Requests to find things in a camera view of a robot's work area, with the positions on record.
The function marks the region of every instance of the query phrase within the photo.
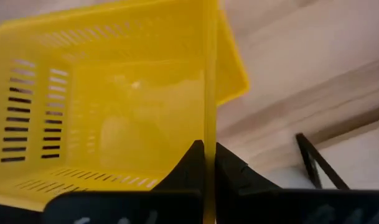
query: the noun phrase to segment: wood grain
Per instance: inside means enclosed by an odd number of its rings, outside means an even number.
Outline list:
[[[258,172],[268,172],[300,163],[296,133],[312,136],[377,108],[379,61],[275,103],[221,130],[218,140]]]
[[[233,106],[220,108],[218,130],[379,60],[379,0],[286,2],[295,1],[228,2],[228,18],[251,90]],[[268,8],[277,6],[280,13],[253,26],[259,17],[269,15]]]

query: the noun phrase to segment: black plastic object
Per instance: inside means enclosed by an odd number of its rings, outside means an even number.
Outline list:
[[[296,141],[299,146],[302,160],[306,167],[308,178],[314,184],[315,188],[322,189],[321,180],[319,178],[316,162],[325,172],[328,178],[339,190],[350,190],[348,185],[341,179],[330,164],[322,157],[314,145],[305,137],[303,133],[296,134]]]
[[[379,191],[280,189],[217,144],[218,224],[378,224]]]
[[[204,175],[204,145],[195,141],[152,191],[63,194],[47,204],[44,223],[202,223]]]
[[[40,221],[40,212],[0,205],[0,224],[37,224]]]

